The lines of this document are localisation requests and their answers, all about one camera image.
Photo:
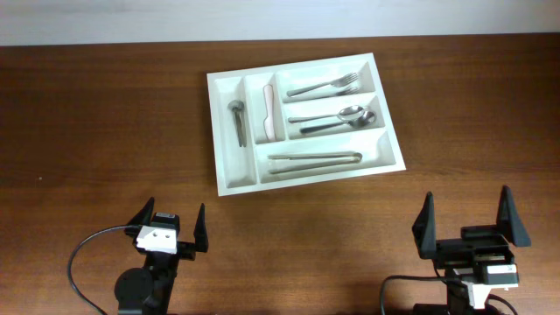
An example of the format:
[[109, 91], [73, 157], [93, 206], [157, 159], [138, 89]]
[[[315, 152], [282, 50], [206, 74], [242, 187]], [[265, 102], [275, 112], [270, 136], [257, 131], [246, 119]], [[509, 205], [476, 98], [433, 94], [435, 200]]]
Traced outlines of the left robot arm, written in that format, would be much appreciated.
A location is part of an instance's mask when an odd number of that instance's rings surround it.
[[178, 239], [178, 215], [156, 213], [154, 205], [155, 199], [149, 198], [125, 228], [145, 260], [143, 266], [124, 271], [115, 282], [119, 314], [166, 314], [179, 262], [193, 261], [198, 253], [209, 249], [204, 205], [199, 207], [193, 242]]

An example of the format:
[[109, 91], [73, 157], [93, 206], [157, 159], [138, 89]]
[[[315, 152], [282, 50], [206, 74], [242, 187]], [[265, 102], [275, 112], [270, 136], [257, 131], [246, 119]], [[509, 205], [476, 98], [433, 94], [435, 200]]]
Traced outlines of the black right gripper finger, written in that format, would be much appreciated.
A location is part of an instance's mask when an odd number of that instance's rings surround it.
[[417, 252], [421, 259], [433, 259], [437, 252], [435, 211], [432, 192], [427, 192], [423, 207], [412, 225]]
[[513, 193], [507, 185], [504, 185], [500, 192], [496, 225], [498, 231], [514, 246], [523, 248], [532, 245], [529, 233], [517, 212]]

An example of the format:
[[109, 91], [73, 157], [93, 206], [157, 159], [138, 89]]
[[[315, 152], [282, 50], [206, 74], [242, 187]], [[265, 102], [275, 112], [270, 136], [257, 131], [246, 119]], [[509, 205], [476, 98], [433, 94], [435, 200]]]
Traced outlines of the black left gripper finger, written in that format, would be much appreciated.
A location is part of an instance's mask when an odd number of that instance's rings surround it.
[[155, 199], [150, 197], [143, 208], [127, 223], [128, 226], [148, 226], [151, 223]]
[[209, 249], [205, 210], [205, 204], [202, 203], [199, 208], [198, 217], [193, 231], [196, 251], [201, 253], [206, 253]]

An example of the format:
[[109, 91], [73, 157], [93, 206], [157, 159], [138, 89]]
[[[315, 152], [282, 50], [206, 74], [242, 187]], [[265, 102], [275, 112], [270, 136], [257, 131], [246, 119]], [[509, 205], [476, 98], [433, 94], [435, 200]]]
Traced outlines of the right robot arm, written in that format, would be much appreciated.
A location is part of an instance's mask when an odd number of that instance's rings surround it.
[[515, 256], [509, 246], [529, 247], [531, 240], [517, 213], [511, 189], [504, 185], [493, 225], [462, 227], [460, 237], [436, 237], [433, 194], [426, 194], [412, 225], [419, 257], [432, 261], [446, 286], [445, 304], [417, 304], [415, 314], [497, 314], [489, 305], [490, 291], [519, 286]]

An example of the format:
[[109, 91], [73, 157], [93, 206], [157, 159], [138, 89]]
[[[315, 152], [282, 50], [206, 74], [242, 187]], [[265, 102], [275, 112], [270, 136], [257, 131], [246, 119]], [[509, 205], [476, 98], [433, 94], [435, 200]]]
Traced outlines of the large steel spoon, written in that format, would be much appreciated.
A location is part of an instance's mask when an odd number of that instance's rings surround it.
[[353, 105], [341, 109], [336, 114], [331, 115], [316, 115], [308, 117], [290, 117], [288, 119], [289, 123], [306, 123], [309, 121], [326, 119], [326, 118], [338, 118], [342, 122], [350, 121], [362, 116], [365, 113], [365, 109], [362, 106]]
[[377, 118], [377, 114], [374, 111], [365, 111], [360, 117], [355, 118], [353, 120], [347, 122], [336, 122], [330, 123], [326, 125], [314, 126], [314, 127], [306, 127], [299, 130], [301, 134], [310, 134], [313, 132], [318, 132], [322, 130], [327, 130], [330, 128], [340, 127], [343, 125], [348, 125], [354, 129], [360, 129], [363, 127], [368, 126], [375, 122]]

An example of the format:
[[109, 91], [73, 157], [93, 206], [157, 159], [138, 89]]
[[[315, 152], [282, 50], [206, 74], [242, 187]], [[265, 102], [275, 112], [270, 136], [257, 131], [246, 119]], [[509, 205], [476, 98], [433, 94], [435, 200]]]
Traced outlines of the pink white plastic knife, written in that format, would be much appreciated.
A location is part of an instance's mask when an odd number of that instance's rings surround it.
[[269, 142], [276, 141], [276, 132], [274, 127], [274, 89], [271, 85], [263, 87], [263, 95], [265, 100], [266, 117], [263, 121], [265, 135]]

